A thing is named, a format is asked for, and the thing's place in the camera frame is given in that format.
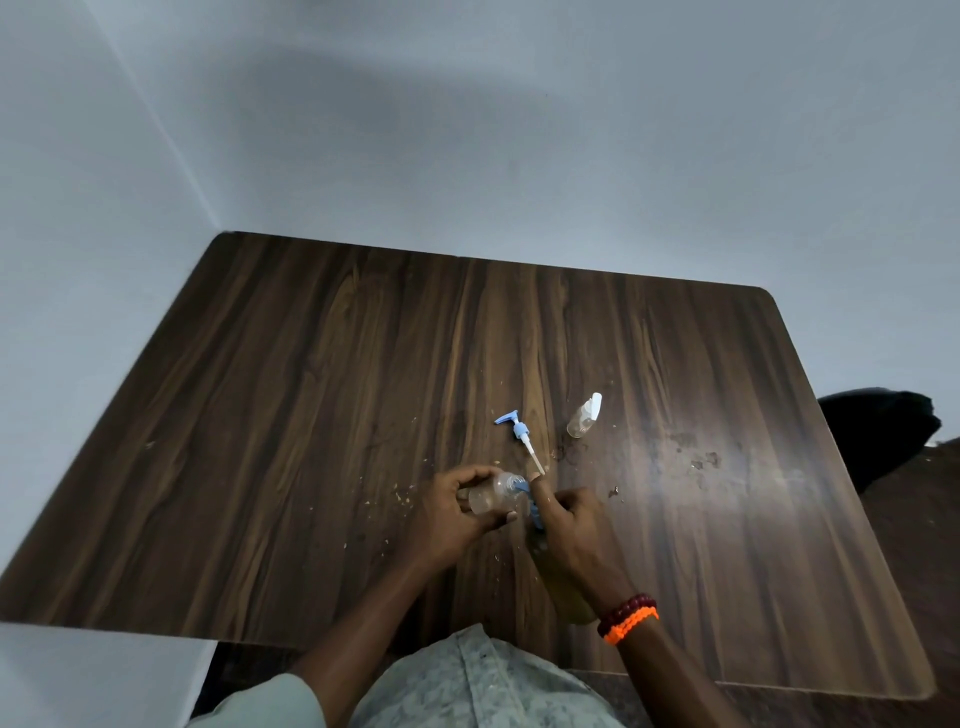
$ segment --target shirt sleeve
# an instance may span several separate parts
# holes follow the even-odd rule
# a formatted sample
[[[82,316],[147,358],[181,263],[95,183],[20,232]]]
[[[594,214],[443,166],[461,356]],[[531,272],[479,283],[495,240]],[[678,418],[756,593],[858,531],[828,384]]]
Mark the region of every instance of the shirt sleeve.
[[[296,675],[235,692],[213,713],[194,718],[189,728],[326,728],[317,696]]]

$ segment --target shirt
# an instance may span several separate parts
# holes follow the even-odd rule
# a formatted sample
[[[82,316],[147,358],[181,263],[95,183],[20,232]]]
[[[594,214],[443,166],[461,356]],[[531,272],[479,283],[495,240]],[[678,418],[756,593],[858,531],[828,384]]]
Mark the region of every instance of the shirt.
[[[231,695],[196,728],[325,728],[317,698],[283,674]],[[357,705],[350,728],[622,728],[613,708],[568,672],[474,624],[398,660]]]

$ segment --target person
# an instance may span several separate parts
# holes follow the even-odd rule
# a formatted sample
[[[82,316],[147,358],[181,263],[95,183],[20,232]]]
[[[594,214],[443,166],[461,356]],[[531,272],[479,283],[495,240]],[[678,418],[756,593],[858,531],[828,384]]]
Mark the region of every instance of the person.
[[[427,581],[516,512],[464,512],[457,491],[500,470],[467,465],[438,473],[411,514],[393,563],[320,642],[279,675],[235,693],[195,728],[287,726],[620,726],[611,706],[551,663],[474,625],[393,663],[371,686],[394,633]],[[637,594],[604,504],[589,489],[553,492],[531,482],[547,543],[597,615]],[[670,639],[644,619],[617,644],[657,726],[745,726],[726,696]]]

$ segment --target black fabric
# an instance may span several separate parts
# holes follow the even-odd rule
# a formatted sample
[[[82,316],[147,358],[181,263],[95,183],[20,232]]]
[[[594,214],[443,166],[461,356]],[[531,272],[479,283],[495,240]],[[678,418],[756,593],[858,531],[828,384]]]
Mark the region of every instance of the black fabric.
[[[940,429],[930,397],[915,392],[855,389],[819,402],[857,493],[920,452]]]

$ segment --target hand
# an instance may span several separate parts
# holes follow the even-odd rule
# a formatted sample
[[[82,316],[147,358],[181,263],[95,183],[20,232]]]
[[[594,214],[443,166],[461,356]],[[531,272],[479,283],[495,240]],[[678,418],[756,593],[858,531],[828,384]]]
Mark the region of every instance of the hand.
[[[554,493],[545,477],[531,481],[550,553],[563,567],[598,617],[636,594],[620,543],[603,503],[592,490]]]
[[[501,473],[489,465],[462,465],[437,473],[414,508],[401,548],[402,558],[432,575],[452,567],[467,546],[488,531],[516,518],[514,511],[490,511],[482,516],[464,513],[457,500],[461,486],[473,485]]]

